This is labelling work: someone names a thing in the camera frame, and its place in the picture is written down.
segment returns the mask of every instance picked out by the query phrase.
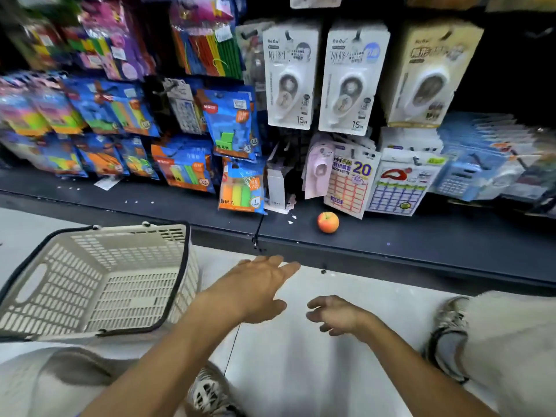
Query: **red and yellow apple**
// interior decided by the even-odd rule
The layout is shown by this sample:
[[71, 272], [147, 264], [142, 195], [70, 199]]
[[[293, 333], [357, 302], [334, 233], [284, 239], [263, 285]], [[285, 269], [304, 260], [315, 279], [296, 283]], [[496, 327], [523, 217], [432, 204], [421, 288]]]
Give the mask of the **red and yellow apple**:
[[321, 231], [331, 234], [338, 229], [340, 220], [334, 212], [323, 212], [316, 220]]

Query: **white tile floor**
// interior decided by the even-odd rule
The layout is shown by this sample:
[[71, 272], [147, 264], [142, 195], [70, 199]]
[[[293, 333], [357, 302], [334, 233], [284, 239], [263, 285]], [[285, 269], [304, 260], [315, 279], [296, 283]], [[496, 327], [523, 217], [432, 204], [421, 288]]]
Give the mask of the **white tile floor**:
[[[43, 238], [71, 222], [0, 209], [0, 285]], [[210, 286], [247, 255], [196, 246], [202, 287]], [[271, 322], [242, 324], [212, 354], [237, 400], [250, 416], [356, 417], [409, 416], [410, 413], [372, 352], [350, 336], [323, 335], [307, 321], [307, 301], [337, 294], [372, 310], [413, 347], [431, 329], [435, 308], [453, 293], [303, 266], [281, 288], [287, 310]], [[0, 363], [45, 343], [0, 344]], [[148, 343], [96, 348], [112, 358], [139, 357]]]

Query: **shelf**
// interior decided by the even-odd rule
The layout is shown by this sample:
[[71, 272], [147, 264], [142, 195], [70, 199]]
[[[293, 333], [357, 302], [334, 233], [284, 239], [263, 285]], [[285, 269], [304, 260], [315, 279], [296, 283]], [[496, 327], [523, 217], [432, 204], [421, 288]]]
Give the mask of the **shelf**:
[[[340, 227], [336, 233], [318, 229], [317, 217], [323, 211], [337, 212]], [[413, 217], [367, 212], [363, 220], [325, 206], [321, 198], [300, 200], [288, 215], [265, 217], [258, 239], [298, 242], [488, 278], [556, 285], [556, 222], [450, 204], [435, 195], [427, 195]]]
[[0, 169], [2, 192], [154, 220], [188, 221], [206, 230], [242, 235], [254, 235], [261, 220], [259, 214], [219, 211], [217, 196], [211, 193], [143, 181], [121, 181], [106, 191], [89, 179], [63, 180], [31, 167]]

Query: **sneaker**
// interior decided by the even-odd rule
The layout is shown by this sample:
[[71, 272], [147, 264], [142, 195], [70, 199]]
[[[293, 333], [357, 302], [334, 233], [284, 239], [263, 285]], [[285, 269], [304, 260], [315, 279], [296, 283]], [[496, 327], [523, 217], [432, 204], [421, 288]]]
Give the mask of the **sneaker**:
[[429, 341], [423, 350], [423, 358], [443, 373], [460, 384], [465, 384], [469, 378], [456, 372], [442, 360], [437, 352], [438, 341], [446, 334], [460, 334], [462, 338], [467, 336], [468, 323], [465, 320], [465, 312], [469, 304], [468, 297], [454, 297], [437, 311], [434, 318], [434, 331], [430, 334]]
[[213, 417], [246, 417], [232, 401], [228, 381], [210, 361], [189, 388], [187, 402], [200, 413]]

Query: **basket handle hole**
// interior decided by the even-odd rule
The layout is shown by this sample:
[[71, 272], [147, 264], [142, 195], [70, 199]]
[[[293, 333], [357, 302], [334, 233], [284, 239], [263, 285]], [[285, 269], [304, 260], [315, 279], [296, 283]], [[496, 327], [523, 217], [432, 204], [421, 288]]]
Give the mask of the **basket handle hole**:
[[31, 276], [25, 281], [24, 286], [21, 287], [21, 289], [17, 293], [17, 303], [23, 303], [29, 300], [29, 297], [32, 296], [37, 287], [41, 284], [47, 270], [48, 266], [46, 266], [46, 264], [40, 264], [34, 269]]

